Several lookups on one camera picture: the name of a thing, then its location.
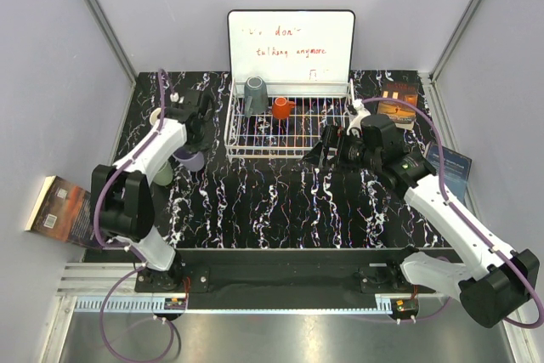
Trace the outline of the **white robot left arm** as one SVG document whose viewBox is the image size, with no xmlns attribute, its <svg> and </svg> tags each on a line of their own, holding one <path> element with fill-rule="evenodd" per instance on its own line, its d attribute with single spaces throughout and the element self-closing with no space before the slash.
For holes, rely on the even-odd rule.
<svg viewBox="0 0 544 363">
<path fill-rule="evenodd" d="M 203 167 L 203 152 L 214 141 L 214 113 L 213 96 L 191 89 L 176 105 L 159 110 L 150 132 L 126 156 L 92 172 L 91 217 L 100 245 L 110 237 L 134 251 L 167 292 L 182 285 L 184 272 L 154 226 L 150 186 L 173 156 L 193 172 Z"/>
</svg>

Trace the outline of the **orange mug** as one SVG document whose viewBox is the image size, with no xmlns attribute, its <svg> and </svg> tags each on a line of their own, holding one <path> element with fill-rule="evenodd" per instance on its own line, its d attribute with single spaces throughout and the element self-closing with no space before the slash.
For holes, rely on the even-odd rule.
<svg viewBox="0 0 544 363">
<path fill-rule="evenodd" d="M 277 97 L 272 104 L 272 116 L 277 120 L 286 120 L 296 103 L 285 97 Z"/>
</svg>

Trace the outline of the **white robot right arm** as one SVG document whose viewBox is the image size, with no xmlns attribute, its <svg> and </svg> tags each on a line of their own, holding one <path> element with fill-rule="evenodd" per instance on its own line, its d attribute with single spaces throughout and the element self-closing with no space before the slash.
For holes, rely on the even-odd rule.
<svg viewBox="0 0 544 363">
<path fill-rule="evenodd" d="M 386 282 L 394 291 L 417 285 L 441 292 L 486 328 L 507 320 L 530 300 L 543 310 L 535 291 L 538 257 L 529 249 L 516 251 L 489 231 L 448 192 L 424 156 L 409 149 L 387 116 L 366 116 L 349 129 L 325 126 L 320 141 L 303 160 L 316 167 L 373 172 L 381 184 L 416 209 L 461 259 L 460 264 L 449 264 L 408 250 L 386 270 Z"/>
</svg>

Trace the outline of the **light blue mug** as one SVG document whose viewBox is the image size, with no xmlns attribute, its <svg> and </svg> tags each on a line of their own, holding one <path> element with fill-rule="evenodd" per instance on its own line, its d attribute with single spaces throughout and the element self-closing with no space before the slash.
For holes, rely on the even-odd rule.
<svg viewBox="0 0 544 363">
<path fill-rule="evenodd" d="M 162 109 L 156 108 L 154 109 L 149 118 L 150 125 L 154 128 L 161 129 L 163 124 L 163 115 L 162 115 Z"/>
</svg>

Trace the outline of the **purple cup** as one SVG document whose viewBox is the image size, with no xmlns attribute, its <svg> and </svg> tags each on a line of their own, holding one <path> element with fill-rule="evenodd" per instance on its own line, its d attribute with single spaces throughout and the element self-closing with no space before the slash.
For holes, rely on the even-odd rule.
<svg viewBox="0 0 544 363">
<path fill-rule="evenodd" d="M 174 151 L 173 158 L 190 172 L 199 172 L 205 166 L 205 158 L 200 151 L 189 152 L 185 148 L 179 148 Z"/>
</svg>

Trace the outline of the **green cup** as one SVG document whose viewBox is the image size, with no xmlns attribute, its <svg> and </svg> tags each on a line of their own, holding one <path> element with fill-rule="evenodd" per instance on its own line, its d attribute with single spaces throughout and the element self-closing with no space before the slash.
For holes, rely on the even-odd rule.
<svg viewBox="0 0 544 363">
<path fill-rule="evenodd" d="M 159 186 L 167 186 L 173 182 L 173 169 L 169 160 L 166 160 L 153 178 Z"/>
</svg>

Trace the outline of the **white wire dish rack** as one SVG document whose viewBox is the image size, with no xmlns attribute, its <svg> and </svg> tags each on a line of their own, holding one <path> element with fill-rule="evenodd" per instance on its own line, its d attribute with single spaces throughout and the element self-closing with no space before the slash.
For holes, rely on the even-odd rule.
<svg viewBox="0 0 544 363">
<path fill-rule="evenodd" d="M 355 99 L 354 84 L 347 82 L 270 82 L 268 108 L 245 116 L 244 84 L 230 86 L 224 127 L 226 156 L 234 159 L 299 159 L 319 141 L 329 124 L 349 125 L 348 106 Z M 287 119 L 272 115 L 278 97 L 292 103 Z"/>
</svg>

